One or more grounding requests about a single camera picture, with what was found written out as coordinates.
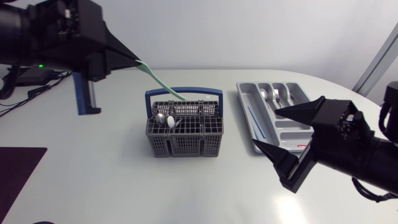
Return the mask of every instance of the black cable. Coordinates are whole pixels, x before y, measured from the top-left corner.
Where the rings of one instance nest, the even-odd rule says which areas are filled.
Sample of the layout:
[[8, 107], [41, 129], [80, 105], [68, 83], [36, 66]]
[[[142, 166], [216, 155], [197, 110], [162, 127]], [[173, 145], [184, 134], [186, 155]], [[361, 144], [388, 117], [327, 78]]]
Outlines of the black cable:
[[9, 73], [2, 78], [4, 86], [0, 90], [0, 100], [8, 99], [12, 92], [14, 92], [15, 86], [17, 85], [17, 78], [20, 73], [20, 66], [12, 65], [8, 68]]
[[386, 127], [384, 125], [384, 120], [387, 117], [388, 111], [390, 110], [391, 105], [389, 103], [384, 103], [383, 106], [381, 107], [380, 110], [380, 115], [379, 115], [379, 128], [382, 133], [386, 130]]
[[396, 199], [398, 196], [392, 194], [392, 193], [387, 193], [385, 195], [376, 195], [372, 193], [370, 190], [368, 190], [366, 187], [364, 187], [361, 183], [359, 183], [358, 179], [355, 179], [354, 177], [352, 178], [352, 181], [354, 183], [355, 189], [363, 196], [366, 197], [369, 200], [373, 200], [376, 203], [383, 202], [389, 199]]
[[56, 86], [56, 85], [58, 85], [60, 82], [62, 82], [64, 79], [66, 79], [67, 77], [69, 77], [71, 74], [72, 74], [72, 72], [68, 72], [66, 75], [61, 76], [60, 79], [59, 79], [57, 82], [55, 82], [54, 84], [50, 85], [50, 86], [49, 86], [48, 88], [46, 88], [45, 90], [40, 91], [40, 92], [38, 92], [38, 93], [32, 95], [31, 97], [28, 97], [27, 99], [24, 99], [24, 100], [22, 100], [22, 101], [20, 101], [20, 102], [18, 102], [18, 103], [13, 103], [13, 104], [9, 105], [9, 106], [13, 106], [13, 105], [14, 105], [14, 106], [11, 107], [11, 108], [8, 108], [8, 109], [5, 109], [5, 110], [0, 111], [0, 113], [3, 112], [2, 114], [0, 114], [0, 118], [1, 118], [2, 116], [4, 116], [4, 115], [8, 114], [8, 113], [11, 112], [12, 110], [14, 110], [14, 109], [16, 109], [16, 108], [18, 108], [18, 107], [20, 107], [20, 106], [25, 105], [25, 104], [26, 104], [27, 102], [29, 102], [30, 100], [33, 100], [36, 96], [39, 96], [40, 94], [46, 92], [47, 90], [50, 90], [51, 88], [53, 88], [54, 86]]

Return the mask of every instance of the table surface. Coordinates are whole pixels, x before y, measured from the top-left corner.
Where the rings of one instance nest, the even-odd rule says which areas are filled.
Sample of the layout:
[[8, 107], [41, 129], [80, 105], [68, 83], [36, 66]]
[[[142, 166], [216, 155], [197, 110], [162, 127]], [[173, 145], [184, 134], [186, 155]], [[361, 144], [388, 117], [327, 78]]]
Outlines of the table surface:
[[[380, 107], [334, 83], [277, 70], [155, 70], [170, 86], [224, 93], [218, 157], [155, 158], [145, 135], [144, 93], [159, 88], [138, 70], [95, 83], [102, 113], [78, 116], [73, 79], [0, 119], [2, 146], [47, 147], [4, 223], [397, 223], [398, 203], [374, 203], [351, 177], [317, 164], [296, 194], [253, 151], [236, 82], [297, 82], [311, 100], [353, 100], [376, 136]], [[23, 100], [18, 88], [4, 103]]]

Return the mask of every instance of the cutlery tray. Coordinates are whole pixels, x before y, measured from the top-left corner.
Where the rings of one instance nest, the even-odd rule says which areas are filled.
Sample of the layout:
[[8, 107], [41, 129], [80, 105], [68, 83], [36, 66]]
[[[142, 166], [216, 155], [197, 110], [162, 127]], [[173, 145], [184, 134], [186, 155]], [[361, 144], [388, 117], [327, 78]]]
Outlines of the cutlery tray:
[[[275, 110], [310, 100], [294, 82], [238, 82], [239, 99], [253, 139], [282, 147], [290, 152], [302, 152], [313, 134], [312, 127], [276, 115]], [[261, 95], [265, 89], [267, 100]], [[275, 97], [279, 92], [279, 101]], [[254, 150], [262, 153], [257, 146]]]

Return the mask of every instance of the gray plastic basket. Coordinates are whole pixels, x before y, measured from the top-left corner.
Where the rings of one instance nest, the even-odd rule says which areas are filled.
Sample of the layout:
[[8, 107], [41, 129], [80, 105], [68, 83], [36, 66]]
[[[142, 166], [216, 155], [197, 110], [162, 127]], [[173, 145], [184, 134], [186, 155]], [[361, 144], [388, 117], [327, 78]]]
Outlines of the gray plastic basket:
[[[179, 93], [204, 93], [218, 95], [218, 101], [156, 101], [150, 105], [150, 97], [166, 94], [164, 89], [146, 92], [146, 134], [155, 157], [216, 157], [220, 151], [224, 133], [222, 91], [210, 88], [172, 88]], [[155, 122], [157, 113], [181, 120], [175, 129], [161, 127]]]

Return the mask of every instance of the blue basket handle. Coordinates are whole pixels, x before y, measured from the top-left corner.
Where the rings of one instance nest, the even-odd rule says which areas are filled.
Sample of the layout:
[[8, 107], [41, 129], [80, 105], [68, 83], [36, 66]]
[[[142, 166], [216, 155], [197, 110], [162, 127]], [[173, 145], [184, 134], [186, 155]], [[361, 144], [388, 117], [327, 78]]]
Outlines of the blue basket handle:
[[[177, 93], [202, 93], [202, 94], [208, 94], [208, 95], [216, 95], [218, 96], [218, 104], [219, 104], [219, 116], [220, 118], [223, 117], [223, 91], [222, 90], [217, 90], [213, 88], [203, 88], [203, 87], [172, 87], [174, 91]], [[150, 106], [150, 97], [151, 96], [157, 96], [157, 95], [163, 95], [163, 94], [168, 94], [168, 91], [166, 91], [163, 88], [159, 88], [156, 90], [148, 90], [145, 92], [145, 104], [147, 107], [147, 115], [148, 118], [152, 117], [152, 110]]]

